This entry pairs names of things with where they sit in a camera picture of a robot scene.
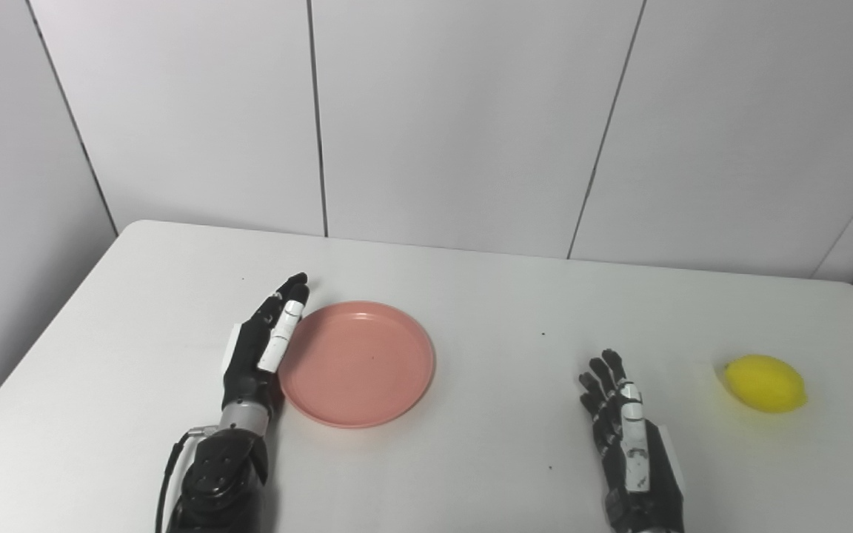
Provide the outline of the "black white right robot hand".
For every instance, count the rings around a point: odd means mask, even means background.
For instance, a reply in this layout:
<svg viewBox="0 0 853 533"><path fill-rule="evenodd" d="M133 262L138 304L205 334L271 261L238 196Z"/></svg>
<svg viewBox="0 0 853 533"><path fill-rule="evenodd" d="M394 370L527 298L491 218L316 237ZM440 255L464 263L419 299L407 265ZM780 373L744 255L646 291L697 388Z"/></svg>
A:
<svg viewBox="0 0 853 533"><path fill-rule="evenodd" d="M660 427L613 349L589 360L580 402L601 460L607 522L615 532L683 532L683 488Z"/></svg>

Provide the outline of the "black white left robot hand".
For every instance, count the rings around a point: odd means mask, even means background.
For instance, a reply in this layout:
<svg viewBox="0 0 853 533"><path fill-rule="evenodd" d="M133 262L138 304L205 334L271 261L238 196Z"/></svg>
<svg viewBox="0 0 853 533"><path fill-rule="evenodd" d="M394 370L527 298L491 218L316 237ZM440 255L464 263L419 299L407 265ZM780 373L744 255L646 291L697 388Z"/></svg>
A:
<svg viewBox="0 0 853 533"><path fill-rule="evenodd" d="M280 378L275 370L258 368L258 362L270 343L270 334L282 316L285 304L305 304L310 291L309 277L301 271L288 279L241 324L227 370L223 375L224 395L221 408L231 403L256 403L270 415L284 402Z"/></svg>

